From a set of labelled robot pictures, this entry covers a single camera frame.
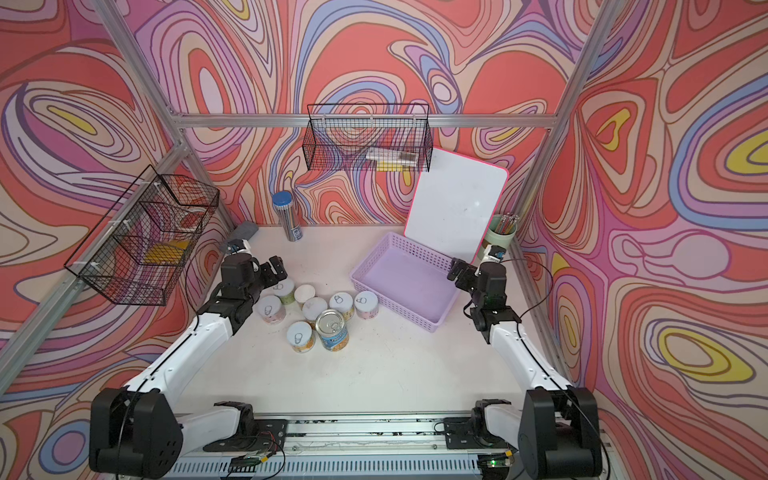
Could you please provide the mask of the small can white plastic lid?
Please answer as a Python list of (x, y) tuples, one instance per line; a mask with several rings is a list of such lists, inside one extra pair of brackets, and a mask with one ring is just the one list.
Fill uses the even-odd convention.
[(316, 289), (311, 284), (301, 284), (294, 290), (294, 299), (299, 307), (302, 307), (308, 300), (316, 296)]

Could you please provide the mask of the purple plastic basket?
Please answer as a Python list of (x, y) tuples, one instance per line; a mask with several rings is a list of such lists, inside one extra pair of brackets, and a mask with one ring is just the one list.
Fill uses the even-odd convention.
[(395, 232), (388, 232), (351, 271), (359, 291), (432, 333), (446, 320), (459, 290), (447, 279), (452, 259)]

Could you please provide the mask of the blue Progresso soup can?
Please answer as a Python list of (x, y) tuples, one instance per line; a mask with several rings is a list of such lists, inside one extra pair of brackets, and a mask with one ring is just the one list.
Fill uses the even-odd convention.
[(346, 320), (336, 310), (323, 311), (315, 321), (315, 330), (328, 351), (337, 352), (349, 342)]

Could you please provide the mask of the small can frosted lid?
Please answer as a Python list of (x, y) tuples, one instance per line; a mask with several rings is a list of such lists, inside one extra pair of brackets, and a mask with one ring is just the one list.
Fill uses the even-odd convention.
[(302, 314), (305, 321), (314, 327), (319, 316), (327, 309), (328, 302), (324, 298), (312, 297), (303, 303)]

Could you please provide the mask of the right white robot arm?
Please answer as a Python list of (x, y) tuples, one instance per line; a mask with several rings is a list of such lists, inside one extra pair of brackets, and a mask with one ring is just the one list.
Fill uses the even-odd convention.
[(447, 279), (469, 294), (469, 318), (523, 393), (520, 408), (502, 400), (479, 402), (479, 435), (514, 447), (531, 479), (605, 473), (597, 401), (588, 389), (566, 380), (529, 340), (521, 316), (507, 304), (504, 261), (490, 256), (473, 266), (454, 258)]

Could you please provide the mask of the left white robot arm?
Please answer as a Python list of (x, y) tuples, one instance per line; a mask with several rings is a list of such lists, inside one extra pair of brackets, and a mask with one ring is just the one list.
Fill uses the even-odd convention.
[(253, 408), (246, 403), (218, 402), (195, 414), (176, 411), (180, 394), (242, 328), (261, 293), (287, 277), (281, 257), (261, 263), (248, 249), (227, 255), (220, 273), (185, 333), (124, 386), (106, 388), (92, 401), (92, 471), (160, 479), (191, 451), (255, 432)]

